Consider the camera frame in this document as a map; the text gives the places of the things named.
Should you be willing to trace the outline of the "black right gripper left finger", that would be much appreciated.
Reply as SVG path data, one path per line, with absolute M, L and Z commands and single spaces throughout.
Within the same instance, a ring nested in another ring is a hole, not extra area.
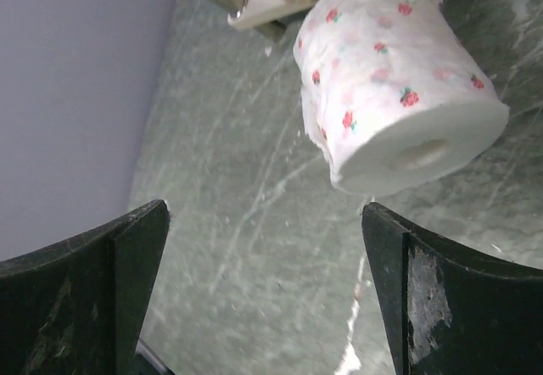
M 153 200 L 1 263 L 3 374 L 136 374 L 170 213 Z

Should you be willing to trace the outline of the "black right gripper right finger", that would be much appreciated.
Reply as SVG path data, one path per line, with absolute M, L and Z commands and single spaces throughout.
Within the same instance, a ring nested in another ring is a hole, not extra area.
M 539 374 L 542 272 L 372 202 L 362 234 L 399 374 Z

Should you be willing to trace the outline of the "white roll with red dots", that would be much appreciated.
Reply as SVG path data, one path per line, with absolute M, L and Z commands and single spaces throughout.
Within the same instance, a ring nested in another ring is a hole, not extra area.
M 332 185 L 385 196 L 447 176 L 503 133 L 508 107 L 441 0 L 319 0 L 293 47 L 305 132 Z

